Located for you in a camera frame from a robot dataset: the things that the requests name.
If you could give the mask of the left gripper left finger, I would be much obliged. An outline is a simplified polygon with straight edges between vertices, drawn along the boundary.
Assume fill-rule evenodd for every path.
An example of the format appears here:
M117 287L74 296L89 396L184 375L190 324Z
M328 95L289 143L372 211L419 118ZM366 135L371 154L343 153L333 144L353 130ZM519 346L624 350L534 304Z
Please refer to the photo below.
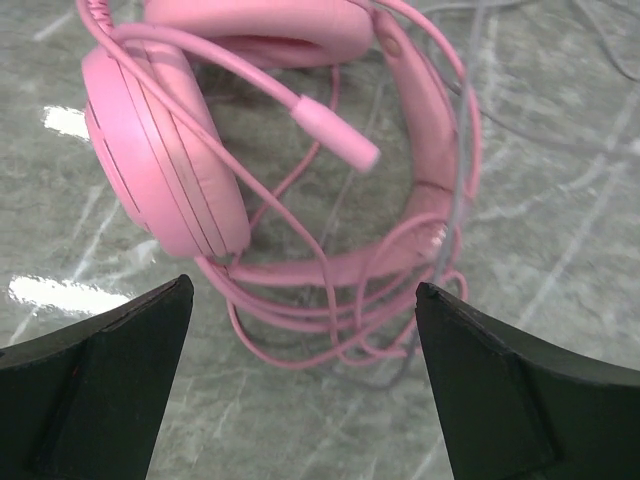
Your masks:
M193 295L181 275L113 310L2 348L2 478L145 478Z

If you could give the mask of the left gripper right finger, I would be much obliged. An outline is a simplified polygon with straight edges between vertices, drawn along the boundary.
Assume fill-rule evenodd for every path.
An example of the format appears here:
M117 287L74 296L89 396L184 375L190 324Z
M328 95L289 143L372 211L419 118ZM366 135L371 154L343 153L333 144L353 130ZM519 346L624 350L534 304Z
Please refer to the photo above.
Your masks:
M457 479L636 479L639 373L422 283L416 321Z

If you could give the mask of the pink headset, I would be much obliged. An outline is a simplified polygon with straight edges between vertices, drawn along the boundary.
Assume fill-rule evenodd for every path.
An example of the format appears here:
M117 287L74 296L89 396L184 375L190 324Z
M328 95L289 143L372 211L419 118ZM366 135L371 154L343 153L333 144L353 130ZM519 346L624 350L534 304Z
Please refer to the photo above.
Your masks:
M403 1L148 1L141 23L115 25L105 1L80 1L97 45L84 59L85 121L125 211L174 256L190 257L225 296L231 318L246 311L294 332L327 334L328 350L293 361L306 369L339 359L364 366L409 358L416 328L387 347L369 338L407 308L409 293L384 301L416 268L465 284L454 268L459 218L474 198L482 159L480 109L472 88L452 111L442 78L400 26L426 32L457 76L465 68L427 11ZM281 201L320 149L365 172L378 148L327 103L299 95L271 67L342 63L378 43L395 80L413 153L413 186L400 222L381 241L328 256ZM312 146L274 189L223 146L190 66L215 63L279 102Z

